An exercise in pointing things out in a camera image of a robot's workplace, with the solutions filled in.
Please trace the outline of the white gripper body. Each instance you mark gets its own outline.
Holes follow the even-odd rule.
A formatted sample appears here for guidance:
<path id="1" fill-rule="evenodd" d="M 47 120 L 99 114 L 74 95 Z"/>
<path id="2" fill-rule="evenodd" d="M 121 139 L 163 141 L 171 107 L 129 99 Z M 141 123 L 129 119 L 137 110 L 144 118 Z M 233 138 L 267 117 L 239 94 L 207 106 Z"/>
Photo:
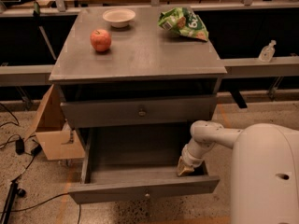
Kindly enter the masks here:
<path id="1" fill-rule="evenodd" d="M 196 169 L 204 161 L 205 150 L 199 146 L 189 147 L 186 145 L 181 152 L 183 164 L 187 167 Z"/>

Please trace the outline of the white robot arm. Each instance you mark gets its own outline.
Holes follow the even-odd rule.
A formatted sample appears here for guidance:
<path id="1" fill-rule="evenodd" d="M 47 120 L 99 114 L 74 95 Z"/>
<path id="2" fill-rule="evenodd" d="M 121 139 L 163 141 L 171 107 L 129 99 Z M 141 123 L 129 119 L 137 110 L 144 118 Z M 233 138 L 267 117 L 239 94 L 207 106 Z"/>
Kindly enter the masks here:
<path id="1" fill-rule="evenodd" d="M 198 120 L 178 160 L 188 175 L 216 144 L 230 148 L 231 224 L 299 224 L 299 132 L 260 123 L 229 129 Z"/>

